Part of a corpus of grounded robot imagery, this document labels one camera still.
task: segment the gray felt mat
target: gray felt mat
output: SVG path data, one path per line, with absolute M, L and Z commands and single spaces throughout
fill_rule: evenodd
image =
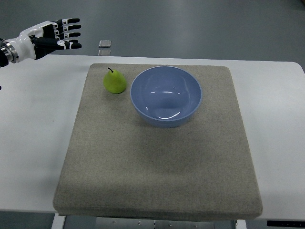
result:
M 111 94 L 107 67 L 128 87 Z M 136 113 L 133 79 L 153 65 L 93 64 L 88 72 L 53 205 L 61 215 L 179 221 L 253 219 L 262 213 L 230 71 L 178 66 L 203 89 L 194 116 L 157 128 Z

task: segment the gray floor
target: gray floor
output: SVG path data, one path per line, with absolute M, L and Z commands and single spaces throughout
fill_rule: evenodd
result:
M 56 54 L 97 55 L 99 41 L 111 40 L 111 56 L 288 61 L 305 70 L 301 0 L 2 0 L 1 6 L 1 38 L 43 21 L 80 18 L 82 48 Z M 0 229 L 50 228 L 46 218 L 52 215 L 0 212 Z

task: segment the robot finger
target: robot finger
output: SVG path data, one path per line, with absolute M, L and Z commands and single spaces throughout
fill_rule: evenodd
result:
M 55 38 L 57 40 L 64 40 L 69 37 L 79 37 L 80 35 L 81 35 L 80 32 L 69 32 L 69 33 L 61 33 L 59 35 L 56 35 Z
M 57 29 L 54 29 L 54 34 L 57 36 L 63 32 L 67 32 L 70 30 L 77 30 L 80 28 L 81 28 L 81 25 L 61 26 L 61 27 L 58 27 Z
M 68 42 L 64 40 L 56 40 L 53 38 L 38 37 L 32 39 L 36 48 L 47 50 L 64 50 L 64 49 L 79 49 L 81 44 L 78 42 Z
M 71 24 L 71 23 L 78 23 L 80 22 L 79 18 L 70 18 L 70 19 L 60 19 L 58 21 L 53 21 L 54 29 L 61 27 L 63 25 Z

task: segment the fingertip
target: fingertip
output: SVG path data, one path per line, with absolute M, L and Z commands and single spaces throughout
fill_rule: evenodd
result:
M 71 45 L 71 49 L 80 49 L 80 48 L 81 48 L 81 44 L 79 44 L 79 43 L 73 43 Z
M 71 18 L 71 19 L 68 19 L 68 23 L 78 23 L 80 22 L 81 20 L 79 18 Z

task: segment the small metal object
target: small metal object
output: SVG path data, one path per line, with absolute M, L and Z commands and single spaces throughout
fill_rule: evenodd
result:
M 99 50 L 99 56 L 110 56 L 110 49 Z
M 109 48 L 111 46 L 110 40 L 100 40 L 99 48 Z

